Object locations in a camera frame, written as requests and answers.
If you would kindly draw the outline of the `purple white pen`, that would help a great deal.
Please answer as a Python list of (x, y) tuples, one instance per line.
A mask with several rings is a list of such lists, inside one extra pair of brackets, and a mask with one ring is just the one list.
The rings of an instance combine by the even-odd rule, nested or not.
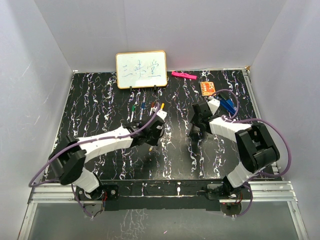
[(155, 109), (157, 110), (157, 111), (162, 111), (163, 109), (161, 109), (161, 105), (162, 105), (162, 103), (159, 103), (159, 102), (157, 102), (156, 104), (155, 104)]

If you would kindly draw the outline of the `blue white pen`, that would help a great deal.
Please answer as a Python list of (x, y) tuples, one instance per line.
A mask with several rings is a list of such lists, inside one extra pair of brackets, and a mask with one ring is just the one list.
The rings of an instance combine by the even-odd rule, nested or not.
[(143, 118), (144, 109), (145, 109), (145, 102), (143, 102), (143, 103), (141, 104), (140, 115), (139, 115), (139, 119), (140, 119), (140, 120), (142, 120), (142, 118)]

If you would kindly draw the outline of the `red white pen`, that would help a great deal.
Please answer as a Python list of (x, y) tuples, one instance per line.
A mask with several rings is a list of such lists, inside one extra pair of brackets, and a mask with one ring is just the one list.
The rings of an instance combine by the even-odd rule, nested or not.
[(152, 115), (152, 113), (153, 113), (153, 108), (154, 108), (154, 107), (152, 107), (152, 105), (151, 105), (151, 107), (150, 107), (150, 111), (149, 111), (149, 116), (151, 116), (151, 115)]

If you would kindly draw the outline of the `green white pen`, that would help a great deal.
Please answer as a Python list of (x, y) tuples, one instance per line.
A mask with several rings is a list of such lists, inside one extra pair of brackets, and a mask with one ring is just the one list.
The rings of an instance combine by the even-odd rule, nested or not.
[(135, 115), (135, 105), (133, 105), (131, 108), (130, 122), (133, 121), (134, 115)]

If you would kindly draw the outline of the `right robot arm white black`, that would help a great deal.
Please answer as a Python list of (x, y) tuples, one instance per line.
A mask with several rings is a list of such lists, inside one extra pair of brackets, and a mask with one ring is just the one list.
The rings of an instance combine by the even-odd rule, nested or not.
[(245, 182), (280, 159), (279, 150), (263, 123), (228, 121), (216, 114), (219, 103), (215, 99), (193, 104), (192, 107), (193, 126), (236, 143), (239, 153), (238, 165), (223, 178), (222, 185), (213, 189), (213, 192), (233, 199), (240, 194)]

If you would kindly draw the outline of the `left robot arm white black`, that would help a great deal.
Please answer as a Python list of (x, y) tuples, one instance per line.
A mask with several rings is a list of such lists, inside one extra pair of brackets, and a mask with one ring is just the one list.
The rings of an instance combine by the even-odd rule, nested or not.
[(51, 153), (50, 158), (72, 146), (49, 165), (61, 185), (73, 184), (83, 189), (93, 200), (103, 195), (103, 187), (96, 174), (85, 168), (85, 164), (109, 152), (133, 148), (143, 144), (156, 146), (164, 131), (165, 117), (155, 115), (134, 120), (117, 129), (91, 137), (65, 137)]

